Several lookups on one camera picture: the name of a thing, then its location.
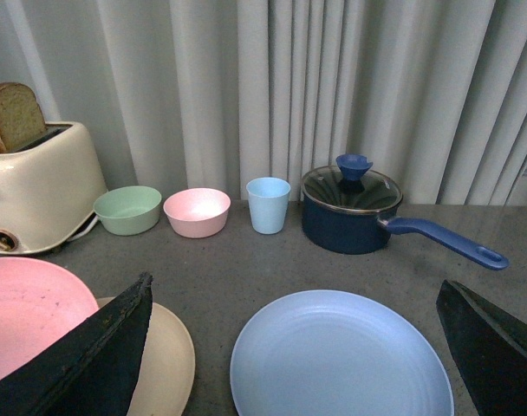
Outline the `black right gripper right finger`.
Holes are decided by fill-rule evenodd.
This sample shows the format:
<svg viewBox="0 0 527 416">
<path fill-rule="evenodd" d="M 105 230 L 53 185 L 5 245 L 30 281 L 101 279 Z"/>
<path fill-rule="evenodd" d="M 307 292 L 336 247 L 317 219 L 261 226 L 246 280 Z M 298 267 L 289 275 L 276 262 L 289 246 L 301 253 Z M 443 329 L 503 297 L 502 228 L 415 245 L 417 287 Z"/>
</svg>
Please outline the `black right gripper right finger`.
<svg viewBox="0 0 527 416">
<path fill-rule="evenodd" d="M 456 281 L 436 308 L 478 414 L 527 415 L 527 324 Z"/>
</svg>

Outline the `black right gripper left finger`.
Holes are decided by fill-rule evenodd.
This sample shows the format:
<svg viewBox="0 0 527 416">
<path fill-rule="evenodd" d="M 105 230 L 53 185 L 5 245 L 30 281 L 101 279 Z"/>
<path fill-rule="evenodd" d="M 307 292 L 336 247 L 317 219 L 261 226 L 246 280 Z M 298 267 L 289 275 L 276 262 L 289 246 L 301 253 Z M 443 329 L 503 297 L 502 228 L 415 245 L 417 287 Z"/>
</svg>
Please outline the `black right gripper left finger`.
<svg viewBox="0 0 527 416">
<path fill-rule="evenodd" d="M 125 415 L 152 314 L 148 273 L 0 380 L 0 415 Z"/>
</svg>

